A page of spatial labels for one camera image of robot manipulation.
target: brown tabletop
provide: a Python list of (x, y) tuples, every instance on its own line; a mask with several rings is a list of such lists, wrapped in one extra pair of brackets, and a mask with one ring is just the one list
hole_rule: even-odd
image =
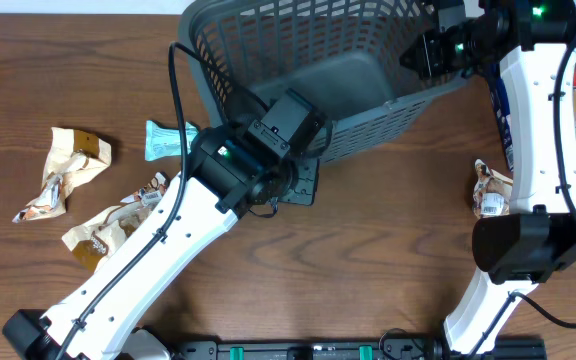
[[(174, 126), (166, 52), (174, 16), (0, 15), (0, 359), (14, 358), (1, 327), (19, 308), (45, 309), (89, 276), (61, 236), (178, 159), (144, 160), (145, 121)], [(208, 125), (185, 61), (179, 82), (189, 121)], [(51, 126), (94, 132), (112, 165), (68, 199), (58, 218), (11, 219), (38, 195)], [(142, 323), (169, 340), (370, 338), (392, 327), (437, 331), (475, 270), (473, 164), (505, 171), (486, 85), (435, 101), (403, 136), (321, 169), (312, 207), (245, 217), (205, 249)], [(534, 293), (576, 320), (576, 264)], [(551, 359), (576, 359), (576, 330), (523, 304), (505, 334), (540, 335)]]

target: basket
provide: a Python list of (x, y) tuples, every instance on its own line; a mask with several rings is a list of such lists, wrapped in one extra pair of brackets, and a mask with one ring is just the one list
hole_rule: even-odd
[[(434, 26), (417, 0), (198, 0), (180, 41), (266, 103), (293, 88), (333, 120), (323, 163), (401, 135), (455, 74), (422, 81), (399, 56)], [(212, 126), (226, 121), (231, 84), (189, 60)], [(322, 129), (311, 148), (325, 142)]]

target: white background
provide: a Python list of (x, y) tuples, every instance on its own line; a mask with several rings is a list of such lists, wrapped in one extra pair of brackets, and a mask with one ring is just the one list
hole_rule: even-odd
[[(193, 0), (0, 0), (0, 13), (181, 14)], [(466, 14), (483, 12), (477, 0), (465, 0)]]

